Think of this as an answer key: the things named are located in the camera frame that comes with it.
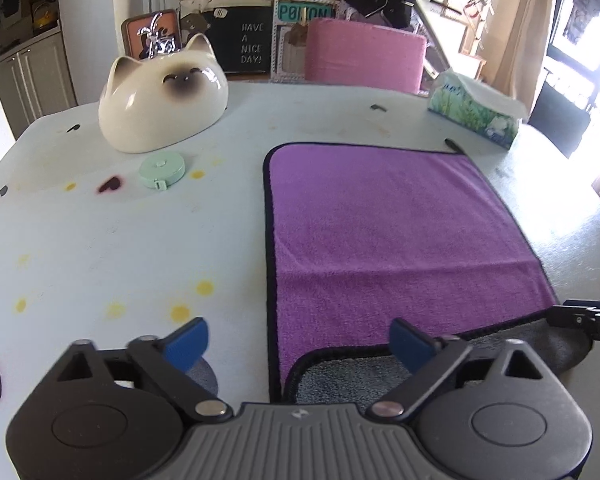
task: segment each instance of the pink chair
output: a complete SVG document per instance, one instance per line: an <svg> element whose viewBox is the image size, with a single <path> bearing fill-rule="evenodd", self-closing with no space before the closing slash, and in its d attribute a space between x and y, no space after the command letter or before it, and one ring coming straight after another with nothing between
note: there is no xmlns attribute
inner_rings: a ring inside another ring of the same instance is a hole
<svg viewBox="0 0 600 480"><path fill-rule="evenodd" d="M309 22L304 78L415 94L427 40L369 23L315 18Z"/></svg>

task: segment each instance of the green tissue pack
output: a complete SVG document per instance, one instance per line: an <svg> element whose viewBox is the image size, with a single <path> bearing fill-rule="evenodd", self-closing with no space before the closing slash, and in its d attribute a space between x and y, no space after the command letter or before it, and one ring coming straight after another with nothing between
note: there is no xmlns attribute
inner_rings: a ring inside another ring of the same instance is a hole
<svg viewBox="0 0 600 480"><path fill-rule="evenodd" d="M429 110L492 140L507 150L522 121L525 105L484 83L447 70L429 93Z"/></svg>

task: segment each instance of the cat ear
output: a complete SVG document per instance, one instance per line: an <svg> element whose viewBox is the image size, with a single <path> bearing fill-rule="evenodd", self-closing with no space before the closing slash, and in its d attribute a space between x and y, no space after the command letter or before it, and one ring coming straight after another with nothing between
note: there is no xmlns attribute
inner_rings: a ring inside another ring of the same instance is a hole
<svg viewBox="0 0 600 480"><path fill-rule="evenodd" d="M131 75L133 71L142 66L141 61L137 61L131 57L119 57L113 63L109 72L109 80L102 94L103 97L113 94L122 82Z"/></svg>
<svg viewBox="0 0 600 480"><path fill-rule="evenodd" d="M209 40L201 32L197 33L193 38L189 40L189 43L187 43L187 46L184 48L184 50L197 50L199 52L206 52L207 54L210 54L214 59L216 58L216 54L214 54L214 50L211 47L211 43L209 43Z"/></svg>

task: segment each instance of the black chair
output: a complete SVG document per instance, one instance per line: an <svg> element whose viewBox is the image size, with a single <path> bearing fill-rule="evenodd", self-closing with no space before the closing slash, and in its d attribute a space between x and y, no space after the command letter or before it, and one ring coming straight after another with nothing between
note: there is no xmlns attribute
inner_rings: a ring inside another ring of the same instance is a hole
<svg viewBox="0 0 600 480"><path fill-rule="evenodd" d="M591 117L548 83L542 85L529 124L539 130L567 158L582 140Z"/></svg>

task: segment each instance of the cat figurine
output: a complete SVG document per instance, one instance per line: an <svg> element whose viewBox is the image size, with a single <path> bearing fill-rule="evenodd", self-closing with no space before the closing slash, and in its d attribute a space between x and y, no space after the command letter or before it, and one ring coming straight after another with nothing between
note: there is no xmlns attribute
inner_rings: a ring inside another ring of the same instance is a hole
<svg viewBox="0 0 600 480"><path fill-rule="evenodd" d="M100 129L120 152L152 152L214 124L228 97L211 44L196 34L174 54L147 61L118 58L100 97Z"/></svg>

